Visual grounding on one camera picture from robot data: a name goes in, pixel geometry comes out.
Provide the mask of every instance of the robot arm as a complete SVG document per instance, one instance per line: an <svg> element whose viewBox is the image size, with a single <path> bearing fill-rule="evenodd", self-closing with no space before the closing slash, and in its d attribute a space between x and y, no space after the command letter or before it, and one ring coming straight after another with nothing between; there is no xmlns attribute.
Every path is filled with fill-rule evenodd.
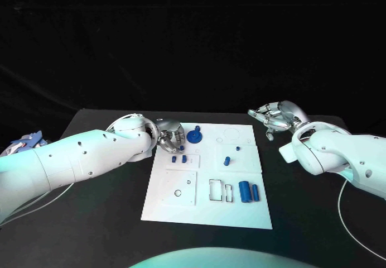
<svg viewBox="0 0 386 268"><path fill-rule="evenodd" d="M268 127L269 140L274 132L294 133L291 143L279 148L288 163L298 160L313 175L340 174L357 188L386 198L386 138L351 135L333 124L311 122L290 101L268 104L248 114Z"/></svg>
<svg viewBox="0 0 386 268"><path fill-rule="evenodd" d="M181 125L163 120L161 126L143 117L130 115L109 126L108 131L94 130L58 142L0 158L0 223L17 207L32 198L63 185L91 179L125 162L151 157L153 148L181 153L171 143L184 141Z"/></svg>

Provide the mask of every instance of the black backdrop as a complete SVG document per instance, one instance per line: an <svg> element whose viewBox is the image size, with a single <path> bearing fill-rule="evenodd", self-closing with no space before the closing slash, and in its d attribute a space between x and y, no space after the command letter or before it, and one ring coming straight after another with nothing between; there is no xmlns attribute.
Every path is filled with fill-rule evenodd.
<svg viewBox="0 0 386 268"><path fill-rule="evenodd" d="M386 135L376 3L45 2L0 8L0 146L56 140L81 108L245 113L285 99Z"/></svg>

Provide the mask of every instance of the small blue component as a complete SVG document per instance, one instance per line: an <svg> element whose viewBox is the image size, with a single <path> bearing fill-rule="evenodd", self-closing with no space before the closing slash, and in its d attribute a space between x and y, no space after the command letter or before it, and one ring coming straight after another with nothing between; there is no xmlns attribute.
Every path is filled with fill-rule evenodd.
<svg viewBox="0 0 386 268"><path fill-rule="evenodd" d="M252 191L253 191L253 199L255 201L259 201L259 192L258 192L258 186L252 185Z"/></svg>
<svg viewBox="0 0 386 268"><path fill-rule="evenodd" d="M187 141L190 143L199 143L203 139L203 135L200 133L200 128L196 126L194 130L189 131L187 133Z"/></svg>
<svg viewBox="0 0 386 268"><path fill-rule="evenodd" d="M225 158L223 165L225 165L225 166L229 166L229 162L230 162L230 157L228 156L228 157Z"/></svg>
<svg viewBox="0 0 386 268"><path fill-rule="evenodd" d="M241 201L243 203L252 202L252 194L251 194L251 188L249 188L248 181L239 182L239 196L241 196Z"/></svg>

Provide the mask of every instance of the table surface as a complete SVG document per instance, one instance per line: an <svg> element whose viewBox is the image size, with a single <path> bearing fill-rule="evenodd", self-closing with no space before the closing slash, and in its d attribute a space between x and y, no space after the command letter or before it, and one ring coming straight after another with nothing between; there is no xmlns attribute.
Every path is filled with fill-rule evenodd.
<svg viewBox="0 0 386 268"><path fill-rule="evenodd" d="M62 138L104 130L130 113L82 109ZM137 113L150 120L173 118L253 126L274 230L141 221L151 157L76 183L48 207L3 227L3 267L124 268L161 253L193 247L264 251L317 267L385 267L386 262L354 242L340 222L343 177L330 173L313 176L298 162L287 164L281 158L278 148L290 142L290 132L277 134L269 142L264 125L246 114ZM311 119L346 127L337 117ZM46 202L63 189L53 191ZM347 227L364 245L386 256L383 211L385 200L347 185L341 198Z"/></svg>

